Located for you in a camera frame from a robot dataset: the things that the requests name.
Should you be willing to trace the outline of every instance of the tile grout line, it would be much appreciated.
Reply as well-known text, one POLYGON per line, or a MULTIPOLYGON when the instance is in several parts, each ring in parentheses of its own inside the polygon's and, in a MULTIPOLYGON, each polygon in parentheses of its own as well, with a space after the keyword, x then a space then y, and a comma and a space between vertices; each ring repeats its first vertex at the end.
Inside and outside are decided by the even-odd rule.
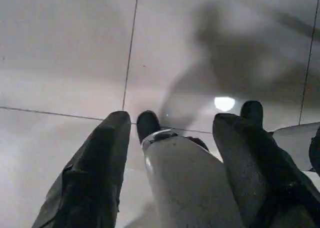
POLYGON ((38 110, 32 110, 32 109, 20 109, 20 108, 12 108, 12 107, 4 107, 4 106, 0 106, 0 109, 22 111, 22 112, 29 112, 29 113, 37 113, 37 114, 57 115, 57 116, 64 116, 64 117, 78 118, 78 119, 90 119, 90 120, 103 121, 103 119, 99 119, 99 118, 71 115, 71 114, 61 114, 61 113, 55 113, 55 112, 38 111, 38 110))
POLYGON ((130 41, 130 48, 129 48, 129 56, 128 56, 128 63, 127 63, 127 67, 126 67, 126 76, 125 76, 125 84, 124 84, 122 110, 125 109, 125 101, 126 101, 127 85, 128 85, 128 77, 129 77, 129 67, 130 67, 130 61, 131 61, 132 45, 133 45, 133 40, 134 40, 134 32, 135 32, 135 24, 136 24, 136 16, 137 16, 137 8, 138 8, 138 0, 135 0, 133 24, 132 24, 132 31, 131 31, 131 41, 130 41))
MULTIPOLYGON (((46 112, 46 111, 38 111, 38 110, 32 110, 32 109, 20 109, 20 108, 12 108, 12 107, 4 107, 4 106, 0 106, 0 109, 12 110, 12 111, 20 111, 20 112, 28 112, 28 113, 36 113, 36 114, 56 115, 56 116, 77 118, 77 119, 89 119, 89 120, 104 121, 104 119, 100 119, 100 118, 93 118, 93 117, 79 116, 79 115, 71 115, 71 114, 61 114, 61 113, 46 112)), ((162 128, 163 129, 176 129, 176 130, 181 130, 181 131, 196 132, 196 133, 203 133, 203 134, 211 134, 210 132, 207 132, 207 131, 199 131, 199 130, 192 130, 192 129, 179 129, 179 128, 173 128, 173 127, 167 127, 167 126, 162 126, 162 128)))
POLYGON ((316 2, 316 10, 315 10, 315 16, 314 16, 314 22, 313 22, 313 29, 312 29, 312 36, 311 36, 311 43, 310 43, 308 63, 307 63, 307 66, 306 66, 306 72, 305 72, 305 78, 304 78, 304 86, 303 86, 303 93, 302 93, 302 100, 301 100, 301 106, 300 106, 300 116, 299 116, 299 123, 298 123, 298 125, 301 124, 302 111, 303 111, 303 108, 304 108, 306 87, 307 87, 309 67, 310 67, 310 60, 311 60, 311 54, 312 54, 312 46, 313 46, 314 35, 315 35, 315 31, 316 31, 316 23, 317 23, 318 9, 319 9, 319 0, 317 0, 317 2, 316 2))

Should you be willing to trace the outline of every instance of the black fabric cover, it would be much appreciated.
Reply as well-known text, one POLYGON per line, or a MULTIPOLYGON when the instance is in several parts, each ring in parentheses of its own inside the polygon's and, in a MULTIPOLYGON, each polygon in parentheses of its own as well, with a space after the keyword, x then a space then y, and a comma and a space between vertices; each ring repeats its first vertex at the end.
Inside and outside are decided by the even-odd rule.
POLYGON ((320 193, 266 131, 218 114, 212 133, 246 227, 320 227, 320 193))
POLYGON ((127 112, 111 113, 66 164, 32 228, 113 228, 130 130, 127 112))

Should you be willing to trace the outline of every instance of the floor tile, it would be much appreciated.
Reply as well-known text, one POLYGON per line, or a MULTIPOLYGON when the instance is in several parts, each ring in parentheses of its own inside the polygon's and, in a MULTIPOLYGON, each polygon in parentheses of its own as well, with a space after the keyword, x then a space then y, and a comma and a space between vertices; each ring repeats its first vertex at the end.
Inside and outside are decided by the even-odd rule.
POLYGON ((136 0, 0 0, 0 106, 122 108, 136 0))
POLYGON ((265 108, 273 130, 299 121, 317 0, 138 0, 125 109, 211 131, 230 97, 265 108))
POLYGON ((320 121, 320 18, 316 20, 310 64, 305 86, 301 124, 320 121))

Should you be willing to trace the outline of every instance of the tiled floor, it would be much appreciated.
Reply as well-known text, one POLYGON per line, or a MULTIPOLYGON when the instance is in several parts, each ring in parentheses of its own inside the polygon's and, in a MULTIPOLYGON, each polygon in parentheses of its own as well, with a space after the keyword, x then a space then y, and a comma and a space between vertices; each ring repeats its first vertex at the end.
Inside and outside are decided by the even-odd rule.
MULTIPOLYGON (((60 169, 114 110, 134 123, 152 109, 215 154, 216 97, 234 99, 233 113, 260 100, 267 130, 320 121, 317 4, 0 0, 0 226, 31 226, 60 169)), ((117 227, 154 227, 134 125, 121 196, 117 227)))

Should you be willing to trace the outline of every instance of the black shoe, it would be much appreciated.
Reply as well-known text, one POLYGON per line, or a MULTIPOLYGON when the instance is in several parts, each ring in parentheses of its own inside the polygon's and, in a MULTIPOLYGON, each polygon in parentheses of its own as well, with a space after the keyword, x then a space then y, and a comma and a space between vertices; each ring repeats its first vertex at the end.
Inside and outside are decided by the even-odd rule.
POLYGON ((240 117, 260 127, 263 125, 264 109, 259 101, 246 101, 241 108, 240 117))
POLYGON ((147 136, 161 130, 156 114, 150 110, 144 111, 139 115, 136 121, 136 129, 140 143, 147 136))

